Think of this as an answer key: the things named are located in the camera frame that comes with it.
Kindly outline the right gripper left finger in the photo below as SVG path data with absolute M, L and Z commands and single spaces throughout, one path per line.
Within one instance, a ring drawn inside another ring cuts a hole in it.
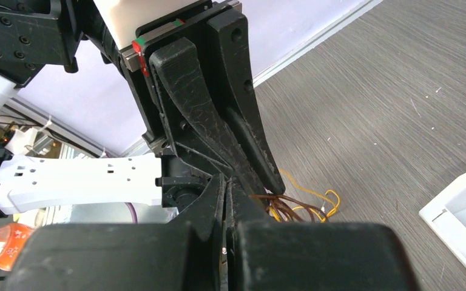
M 7 290 L 220 290 L 223 175 L 165 224 L 52 224 L 27 240 Z

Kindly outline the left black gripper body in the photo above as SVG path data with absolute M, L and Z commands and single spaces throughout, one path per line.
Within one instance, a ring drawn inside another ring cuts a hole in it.
M 120 50 L 121 72 L 137 99 L 147 131 L 143 135 L 148 147 L 159 153 L 168 145 L 158 116 L 155 87 L 150 77 L 149 56 L 155 50 L 182 37 L 205 52 L 215 48 L 204 30 L 209 18 L 229 9 L 242 10 L 240 1 L 141 1 L 130 44 Z

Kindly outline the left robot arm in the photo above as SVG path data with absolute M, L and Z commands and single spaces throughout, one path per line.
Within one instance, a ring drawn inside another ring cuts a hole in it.
M 78 71 L 77 50 L 103 59 L 83 79 L 106 114 L 105 72 L 118 72 L 150 153 L 116 157 L 17 99 L 41 70 Z M 286 187 L 255 97 L 248 20 L 238 1 L 0 1 L 0 218 L 51 206 L 126 203 L 183 208 L 214 178 L 267 206 Z

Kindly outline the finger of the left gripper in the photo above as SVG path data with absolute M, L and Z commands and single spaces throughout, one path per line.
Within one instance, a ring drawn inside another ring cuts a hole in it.
M 212 97 L 245 156 L 258 186 L 281 195 L 286 188 L 268 146 L 252 81 L 247 17 L 224 9 L 206 23 Z
M 235 177 L 248 194 L 264 194 L 215 108 L 195 44 L 186 38 L 175 40 L 151 54 L 149 67 L 175 154 L 201 175 Z

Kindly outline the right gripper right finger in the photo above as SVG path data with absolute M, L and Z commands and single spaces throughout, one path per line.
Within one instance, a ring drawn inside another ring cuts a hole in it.
M 277 222 L 239 181 L 225 194 L 229 290 L 419 290 L 405 248 L 383 224 Z

